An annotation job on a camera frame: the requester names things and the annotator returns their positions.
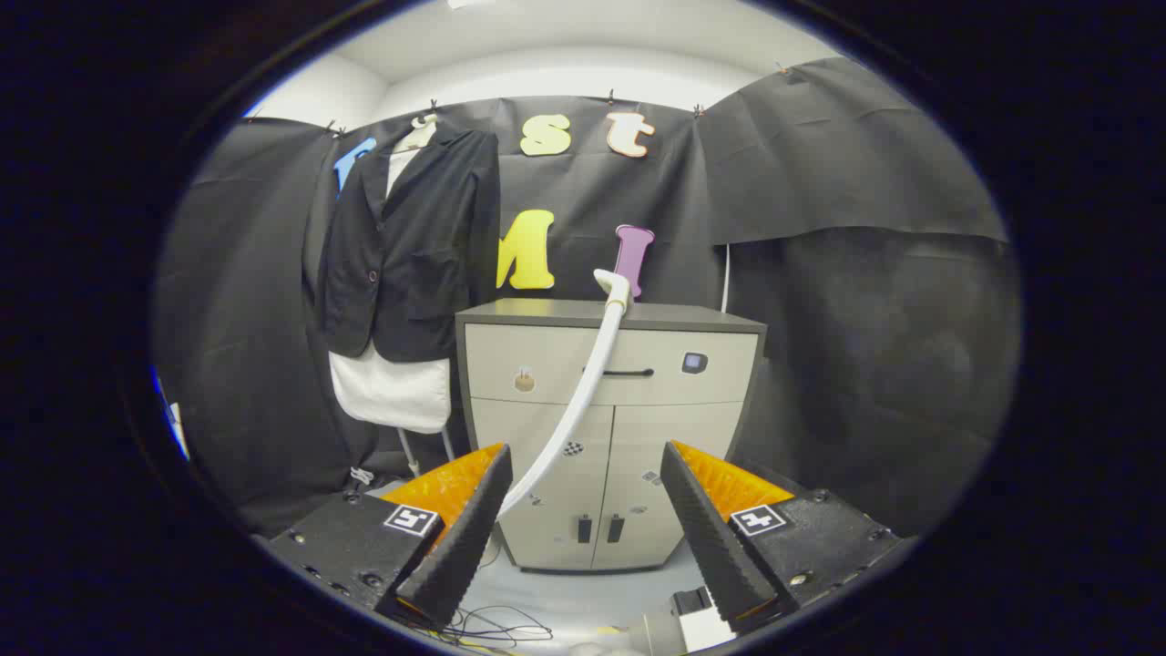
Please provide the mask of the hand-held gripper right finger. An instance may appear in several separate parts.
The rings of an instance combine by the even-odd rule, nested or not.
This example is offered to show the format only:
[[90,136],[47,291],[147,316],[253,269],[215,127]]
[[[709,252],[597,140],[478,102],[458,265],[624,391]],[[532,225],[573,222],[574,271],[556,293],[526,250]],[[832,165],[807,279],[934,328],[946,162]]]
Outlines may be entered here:
[[792,489],[670,440],[660,465],[712,605],[729,625],[765,625],[849,587],[902,539],[826,489]]

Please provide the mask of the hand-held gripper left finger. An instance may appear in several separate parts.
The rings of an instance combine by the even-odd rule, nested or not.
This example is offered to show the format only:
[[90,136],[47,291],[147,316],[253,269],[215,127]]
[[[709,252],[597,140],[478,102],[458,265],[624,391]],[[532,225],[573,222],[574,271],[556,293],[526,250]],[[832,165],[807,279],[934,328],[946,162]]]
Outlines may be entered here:
[[340,494],[271,541],[271,553],[333,595],[428,628],[448,626],[513,482],[498,443],[380,496]]

